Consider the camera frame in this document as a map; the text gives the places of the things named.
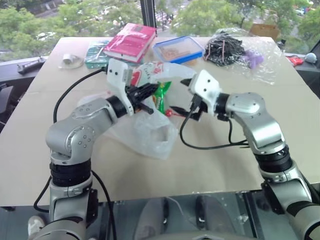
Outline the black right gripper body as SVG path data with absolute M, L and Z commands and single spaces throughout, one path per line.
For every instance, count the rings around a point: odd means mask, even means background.
M 203 112 L 208 112 L 208 106 L 199 95 L 194 94 L 190 106 L 190 118 L 199 121 Z

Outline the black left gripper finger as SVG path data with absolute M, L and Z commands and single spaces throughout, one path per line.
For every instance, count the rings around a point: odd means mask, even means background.
M 139 88 L 139 95 L 141 97 L 150 97 L 158 89 L 158 83 L 146 83 Z
M 145 105 L 143 102 L 138 102 L 136 104 L 136 112 L 140 112 L 140 111 L 144 111 L 149 115 L 152 115 L 154 113 L 154 110 L 151 107 Z

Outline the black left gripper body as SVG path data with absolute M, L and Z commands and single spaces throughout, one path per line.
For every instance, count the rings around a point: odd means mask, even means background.
M 126 96 L 128 97 L 134 110 L 136 110 L 136 104 L 138 102 L 143 102 L 143 100 L 145 99 L 144 96 L 140 96 L 140 87 L 133 85 L 125 87 Z

